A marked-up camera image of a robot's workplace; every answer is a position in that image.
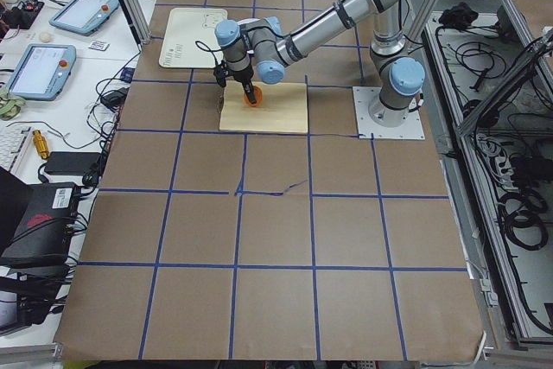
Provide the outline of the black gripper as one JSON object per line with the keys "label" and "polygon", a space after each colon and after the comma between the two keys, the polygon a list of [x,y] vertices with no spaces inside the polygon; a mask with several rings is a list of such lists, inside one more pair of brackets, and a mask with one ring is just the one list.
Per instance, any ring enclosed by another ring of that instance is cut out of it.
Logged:
{"label": "black gripper", "polygon": [[254,71],[251,65],[251,58],[244,57],[237,61],[227,59],[226,65],[232,77],[243,86],[245,103],[248,105],[256,105],[257,87],[252,84]]}

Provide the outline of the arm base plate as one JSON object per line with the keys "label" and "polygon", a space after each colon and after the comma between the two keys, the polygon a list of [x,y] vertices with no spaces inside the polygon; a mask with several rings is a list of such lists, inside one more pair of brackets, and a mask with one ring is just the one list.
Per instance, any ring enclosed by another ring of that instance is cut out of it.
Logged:
{"label": "arm base plate", "polygon": [[358,137],[375,140],[424,140],[420,111],[412,99],[406,109],[395,111],[380,102],[380,87],[353,87]]}

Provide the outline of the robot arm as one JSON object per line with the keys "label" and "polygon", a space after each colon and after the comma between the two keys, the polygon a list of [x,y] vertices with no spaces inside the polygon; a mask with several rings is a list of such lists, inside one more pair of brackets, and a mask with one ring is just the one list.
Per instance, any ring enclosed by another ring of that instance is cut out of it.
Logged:
{"label": "robot arm", "polygon": [[337,0],[328,9],[289,33],[282,32],[277,17],[238,23],[225,19],[214,30],[223,59],[215,62],[213,75],[221,87],[231,77],[244,90],[246,103],[257,106],[261,99],[254,93],[255,75],[268,85],[283,81],[285,68],[303,60],[320,46],[353,29],[370,16],[375,17],[372,58],[391,58],[404,49],[403,28],[398,23],[388,31],[379,31],[398,12],[401,0]]}

